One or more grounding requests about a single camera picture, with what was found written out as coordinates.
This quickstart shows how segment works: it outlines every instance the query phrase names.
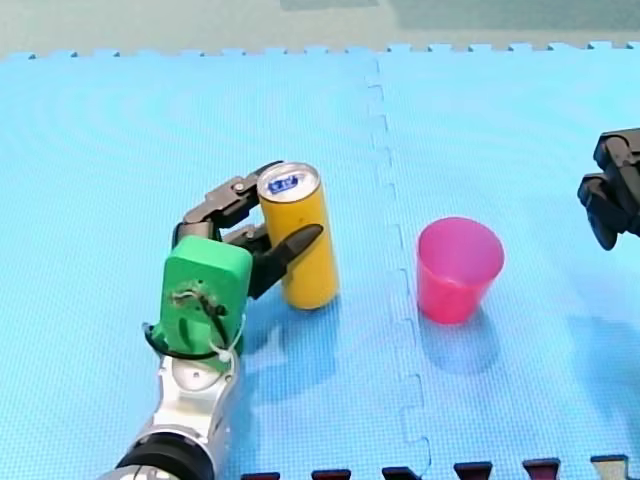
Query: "blue foam mat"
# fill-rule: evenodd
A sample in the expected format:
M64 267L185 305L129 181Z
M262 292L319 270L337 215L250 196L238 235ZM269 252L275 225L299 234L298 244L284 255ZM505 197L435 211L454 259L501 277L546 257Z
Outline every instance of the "blue foam mat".
M589 480L603 454L638 476L637 242L602 252L575 195L597 136L637 125L637 45L607 47L0 64L3 475L91 480L117 462L157 399L140 323L173 225L229 177L292 159L324 177L342 294L316 315L278 289L250 305L225 478L446 480L490 461L492 479L524 479L523 460L557 457ZM450 214L507 252L457 330L413 301L417 232Z

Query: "can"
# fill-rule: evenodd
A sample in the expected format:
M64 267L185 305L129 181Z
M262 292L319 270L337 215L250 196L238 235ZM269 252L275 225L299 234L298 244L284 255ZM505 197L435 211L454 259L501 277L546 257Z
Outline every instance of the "can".
M320 236L289 266L282 287L294 308L327 305L338 294L339 280L320 175L304 163L279 163L260 175L257 190L272 245L305 225L322 225Z

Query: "plastic cup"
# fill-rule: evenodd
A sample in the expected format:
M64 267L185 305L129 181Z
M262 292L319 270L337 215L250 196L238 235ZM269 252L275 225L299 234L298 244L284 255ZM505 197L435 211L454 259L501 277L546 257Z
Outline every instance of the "plastic cup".
M460 324L477 310L504 266L498 237L461 217L437 220L418 239L418 307L434 322Z

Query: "floor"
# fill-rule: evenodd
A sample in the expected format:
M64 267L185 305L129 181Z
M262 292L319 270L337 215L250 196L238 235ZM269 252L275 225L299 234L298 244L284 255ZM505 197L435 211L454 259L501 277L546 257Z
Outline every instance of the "floor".
M638 40L639 0L60 0L0 1L0 56L71 49L260 51L313 44L383 49L389 43Z

